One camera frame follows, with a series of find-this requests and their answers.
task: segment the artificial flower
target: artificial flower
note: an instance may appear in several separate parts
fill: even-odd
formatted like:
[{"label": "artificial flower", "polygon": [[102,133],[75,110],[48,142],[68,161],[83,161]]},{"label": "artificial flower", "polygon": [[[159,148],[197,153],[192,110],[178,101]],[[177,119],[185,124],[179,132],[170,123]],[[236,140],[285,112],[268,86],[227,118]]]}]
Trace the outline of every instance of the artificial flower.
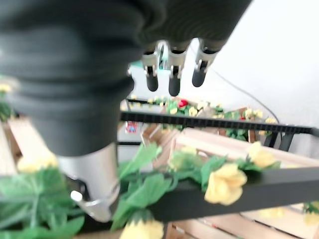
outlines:
[{"label": "artificial flower", "polygon": [[209,203],[230,205],[242,195],[242,186],[247,182],[245,173],[235,163],[226,163],[215,172],[211,172],[205,200]]},{"label": "artificial flower", "polygon": [[250,119],[251,116],[253,115],[253,110],[248,108],[246,111],[245,111],[245,118],[246,119]]},{"label": "artificial flower", "polygon": [[258,117],[258,118],[262,118],[264,116],[264,113],[261,110],[255,110],[253,114],[255,117]]},{"label": "artificial flower", "polygon": [[11,90],[12,90],[11,86],[9,86],[7,84],[0,84],[0,91],[10,92]]},{"label": "artificial flower", "polygon": [[262,151],[260,142],[255,142],[250,146],[248,156],[260,168],[266,168],[275,163],[274,156],[271,153]]},{"label": "artificial flower", "polygon": [[197,115],[197,109],[195,109],[195,107],[191,107],[190,109],[189,109],[189,115],[190,116],[196,116]]},{"label": "artificial flower", "polygon": [[201,101],[197,104],[197,110],[203,109],[208,106],[208,102]]},{"label": "artificial flower", "polygon": [[304,220],[307,225],[319,224],[319,214],[316,214],[314,212],[306,213]]},{"label": "artificial flower", "polygon": [[151,220],[127,223],[120,239],[162,239],[164,236],[162,223]]},{"label": "artificial flower", "polygon": [[177,108],[171,109],[171,110],[169,111],[169,113],[170,113],[171,115],[176,114],[176,113],[177,113]]},{"label": "artificial flower", "polygon": [[276,123],[277,121],[274,118],[267,118],[265,123]]},{"label": "artificial flower", "polygon": [[223,114],[214,115],[213,119],[223,119],[225,116]]},{"label": "artificial flower", "polygon": [[182,108],[182,107],[185,107],[185,106],[187,106],[188,105],[188,102],[187,102],[187,100],[180,100],[179,102],[178,102],[178,107],[179,108]]},{"label": "artificial flower", "polygon": [[265,208],[258,210],[258,213],[262,218],[282,218],[285,214],[285,208],[283,207],[276,207],[276,208]]},{"label": "artificial flower", "polygon": [[57,160],[53,153],[45,153],[34,158],[21,157],[17,164],[18,171],[23,173],[32,173],[48,167],[57,167]]},{"label": "artificial flower", "polygon": [[189,146],[185,146],[180,150],[184,153],[197,154],[197,149]]},{"label": "artificial flower", "polygon": [[[273,119],[273,118],[267,118],[266,120],[265,120],[265,123],[276,123],[277,121],[275,120],[275,119]],[[261,131],[259,131],[259,133],[258,133],[259,135],[265,135],[266,134],[266,131],[263,131],[263,130],[261,130]]]}]

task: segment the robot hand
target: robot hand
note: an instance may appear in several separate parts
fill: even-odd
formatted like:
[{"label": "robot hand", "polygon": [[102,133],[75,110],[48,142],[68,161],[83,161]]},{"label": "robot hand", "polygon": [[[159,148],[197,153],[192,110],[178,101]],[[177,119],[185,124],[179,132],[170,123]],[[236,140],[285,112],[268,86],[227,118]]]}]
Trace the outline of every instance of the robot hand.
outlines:
[{"label": "robot hand", "polygon": [[0,3],[0,73],[15,77],[19,85],[7,100],[31,118],[58,155],[71,197],[93,218],[108,221],[119,193],[120,101],[134,87],[126,75],[128,64],[146,53],[148,87],[156,90],[154,44],[167,40],[169,92],[177,95],[188,43],[199,37],[203,43],[193,78],[198,87],[250,1]]}]

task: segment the black cable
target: black cable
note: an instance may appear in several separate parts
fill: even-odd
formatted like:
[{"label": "black cable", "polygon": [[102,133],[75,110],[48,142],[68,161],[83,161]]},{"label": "black cable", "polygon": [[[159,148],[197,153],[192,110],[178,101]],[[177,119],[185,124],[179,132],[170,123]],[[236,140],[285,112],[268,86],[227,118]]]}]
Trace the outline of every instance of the black cable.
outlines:
[{"label": "black cable", "polygon": [[[215,71],[215,69],[213,69],[213,71],[216,73],[217,76],[219,76],[223,81],[225,81],[226,83],[228,83],[229,85],[231,85],[232,87],[234,87],[235,89],[239,90],[240,92],[248,95],[250,98],[252,98],[253,100],[257,101],[262,107],[264,107],[266,110],[268,110],[273,117],[276,119],[277,123],[280,123],[278,117],[276,116],[276,114],[269,109],[264,103],[262,103],[259,99],[257,99],[255,96],[253,96],[252,94],[250,94],[249,92],[239,88],[238,86],[234,85],[232,82],[230,82],[229,80],[227,80],[225,77],[223,77],[221,74],[219,74],[217,71]],[[280,140],[283,140],[283,134],[280,133]]]}]

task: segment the black metal shelf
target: black metal shelf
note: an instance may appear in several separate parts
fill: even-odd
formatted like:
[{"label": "black metal shelf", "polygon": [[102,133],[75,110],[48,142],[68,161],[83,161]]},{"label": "black metal shelf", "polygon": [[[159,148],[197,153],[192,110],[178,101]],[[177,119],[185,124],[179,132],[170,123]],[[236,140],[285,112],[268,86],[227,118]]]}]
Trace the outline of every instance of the black metal shelf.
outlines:
[{"label": "black metal shelf", "polygon": [[143,123],[167,123],[182,125],[184,127],[216,127],[247,130],[264,130],[276,133],[306,133],[319,136],[316,128],[291,124],[261,123],[246,120],[209,119],[180,115],[166,115],[146,112],[121,112],[122,121],[135,121]]},{"label": "black metal shelf", "polygon": [[[200,185],[184,180],[149,209],[157,220],[166,223],[317,201],[319,191],[315,188],[318,187],[319,168],[269,169],[262,175],[250,175],[241,198],[232,205],[223,206],[204,201]],[[86,216],[80,233],[104,231],[110,226],[111,223],[99,223]]]}]

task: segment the red artificial flower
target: red artificial flower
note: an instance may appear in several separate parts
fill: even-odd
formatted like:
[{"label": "red artificial flower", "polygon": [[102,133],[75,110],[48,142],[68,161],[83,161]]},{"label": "red artificial flower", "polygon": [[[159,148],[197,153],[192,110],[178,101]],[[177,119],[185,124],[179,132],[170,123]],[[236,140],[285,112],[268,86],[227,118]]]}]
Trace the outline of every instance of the red artificial flower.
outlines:
[{"label": "red artificial flower", "polygon": [[187,100],[180,100],[180,101],[178,102],[178,107],[179,107],[179,108],[182,108],[182,107],[187,106],[187,105],[188,105]]}]

